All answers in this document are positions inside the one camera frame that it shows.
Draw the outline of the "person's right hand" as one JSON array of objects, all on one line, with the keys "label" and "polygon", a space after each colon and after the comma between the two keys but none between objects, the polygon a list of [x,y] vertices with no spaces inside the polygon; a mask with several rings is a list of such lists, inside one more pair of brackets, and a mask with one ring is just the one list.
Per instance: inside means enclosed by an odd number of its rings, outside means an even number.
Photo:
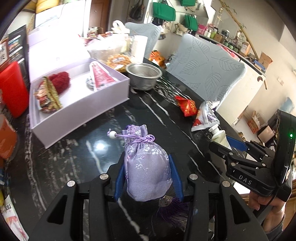
[{"label": "person's right hand", "polygon": [[250,191],[248,205],[250,208],[253,208],[259,211],[261,206],[271,206],[270,212],[267,214],[263,222],[263,230],[265,232],[270,232],[275,229],[282,221],[285,216],[285,202],[279,198],[272,197],[262,197],[258,194]]}]

